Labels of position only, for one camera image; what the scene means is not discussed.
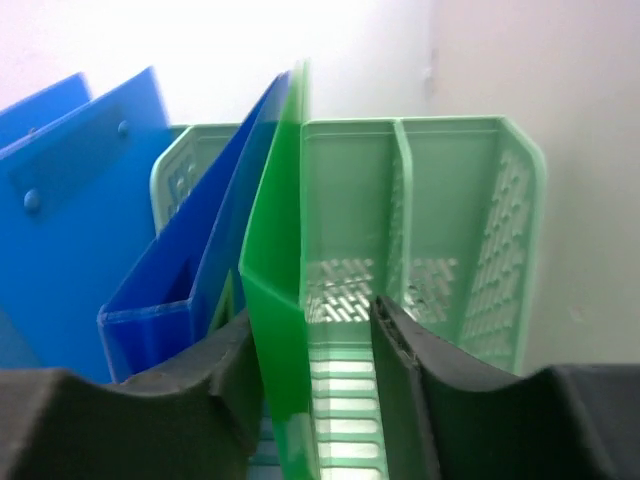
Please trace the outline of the dark blue clipboard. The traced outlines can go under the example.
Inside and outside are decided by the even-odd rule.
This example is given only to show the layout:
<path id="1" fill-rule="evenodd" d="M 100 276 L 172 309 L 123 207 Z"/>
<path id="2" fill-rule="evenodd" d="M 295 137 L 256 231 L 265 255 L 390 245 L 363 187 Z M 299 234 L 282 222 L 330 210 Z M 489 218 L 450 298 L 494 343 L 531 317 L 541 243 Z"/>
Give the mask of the dark blue clipboard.
<path id="1" fill-rule="evenodd" d="M 241 124 L 174 128 L 149 181 L 156 236 L 98 314 L 114 382 L 177 355 L 243 309 L 238 257 L 291 80 L 279 74 Z"/>

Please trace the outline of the light blue notebook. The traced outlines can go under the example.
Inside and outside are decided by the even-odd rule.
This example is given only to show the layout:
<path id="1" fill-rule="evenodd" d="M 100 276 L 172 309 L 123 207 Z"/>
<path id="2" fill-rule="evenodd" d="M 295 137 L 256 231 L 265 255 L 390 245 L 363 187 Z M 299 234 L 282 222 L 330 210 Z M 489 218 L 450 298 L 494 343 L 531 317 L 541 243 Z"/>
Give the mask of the light blue notebook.
<path id="1" fill-rule="evenodd" d="M 1 114 L 1 364 L 106 383 L 97 315 L 155 229 L 171 132 L 152 69 L 100 97 L 74 74 Z"/>

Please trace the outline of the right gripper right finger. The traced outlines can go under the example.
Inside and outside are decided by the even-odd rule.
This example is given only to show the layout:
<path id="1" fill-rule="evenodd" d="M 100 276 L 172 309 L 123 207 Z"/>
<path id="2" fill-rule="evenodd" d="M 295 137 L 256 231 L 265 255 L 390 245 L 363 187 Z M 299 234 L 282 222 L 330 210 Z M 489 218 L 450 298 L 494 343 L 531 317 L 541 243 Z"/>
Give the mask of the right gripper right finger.
<path id="1" fill-rule="evenodd" d="M 560 364 L 518 376 L 386 296 L 370 327 L 393 479 L 635 479 L 639 368 Z"/>

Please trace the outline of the green plastic folder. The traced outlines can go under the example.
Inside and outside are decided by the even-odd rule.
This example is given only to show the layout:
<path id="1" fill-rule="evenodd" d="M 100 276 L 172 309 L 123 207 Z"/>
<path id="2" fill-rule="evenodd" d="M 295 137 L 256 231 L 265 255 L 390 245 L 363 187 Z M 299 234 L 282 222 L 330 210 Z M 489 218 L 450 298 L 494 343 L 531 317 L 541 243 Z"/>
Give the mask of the green plastic folder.
<path id="1" fill-rule="evenodd" d="M 307 119 L 308 60 L 299 61 L 249 217 L 239 272 L 282 475 L 320 476 L 312 417 L 301 266 L 300 157 Z"/>

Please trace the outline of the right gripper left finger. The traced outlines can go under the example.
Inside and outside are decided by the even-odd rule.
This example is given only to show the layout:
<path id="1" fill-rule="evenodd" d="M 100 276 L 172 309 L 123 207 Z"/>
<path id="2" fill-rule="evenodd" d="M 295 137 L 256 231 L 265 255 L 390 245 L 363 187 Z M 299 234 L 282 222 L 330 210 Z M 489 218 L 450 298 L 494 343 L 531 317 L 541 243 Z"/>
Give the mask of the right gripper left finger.
<path id="1" fill-rule="evenodd" d="M 263 384 L 248 313 L 122 384 L 1 373 L 4 479 L 243 479 Z"/>

